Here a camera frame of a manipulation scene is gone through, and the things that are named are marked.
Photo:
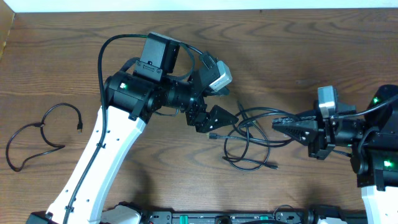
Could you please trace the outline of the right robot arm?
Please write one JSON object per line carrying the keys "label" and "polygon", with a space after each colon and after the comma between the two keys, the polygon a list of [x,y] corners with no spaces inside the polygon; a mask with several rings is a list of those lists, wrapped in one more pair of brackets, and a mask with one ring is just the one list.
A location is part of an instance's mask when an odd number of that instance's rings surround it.
{"label": "right robot arm", "polygon": [[367,222],[397,223],[397,85],[380,86],[362,112],[339,102],[333,86],[320,87],[312,110],[274,119],[272,127],[318,160],[337,146],[351,148]]}

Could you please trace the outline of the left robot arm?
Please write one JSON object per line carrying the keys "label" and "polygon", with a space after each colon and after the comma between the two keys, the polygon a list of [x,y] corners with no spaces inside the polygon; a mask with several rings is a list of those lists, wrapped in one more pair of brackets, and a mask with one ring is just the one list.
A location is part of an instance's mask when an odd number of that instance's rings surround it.
{"label": "left robot arm", "polygon": [[205,97],[229,93],[229,67],[208,52],[151,32],[142,54],[108,78],[100,78],[101,108],[90,140],[62,192],[49,208],[31,213],[29,223],[132,223],[142,214],[104,203],[121,164],[151,116],[162,107],[185,114],[199,133],[235,124],[237,117]]}

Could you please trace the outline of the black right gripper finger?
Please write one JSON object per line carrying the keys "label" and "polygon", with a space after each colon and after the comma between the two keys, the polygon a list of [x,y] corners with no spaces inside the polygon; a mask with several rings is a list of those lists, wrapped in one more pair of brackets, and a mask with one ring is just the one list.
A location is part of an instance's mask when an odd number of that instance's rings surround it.
{"label": "black right gripper finger", "polygon": [[313,142],[318,135],[318,123],[312,120],[277,122],[272,124],[272,128],[290,136],[304,146]]}
{"label": "black right gripper finger", "polygon": [[297,121],[307,121],[307,120],[315,120],[316,116],[302,116],[302,117],[281,117],[281,118],[275,118],[272,120],[273,123],[291,123],[291,122],[297,122]]}

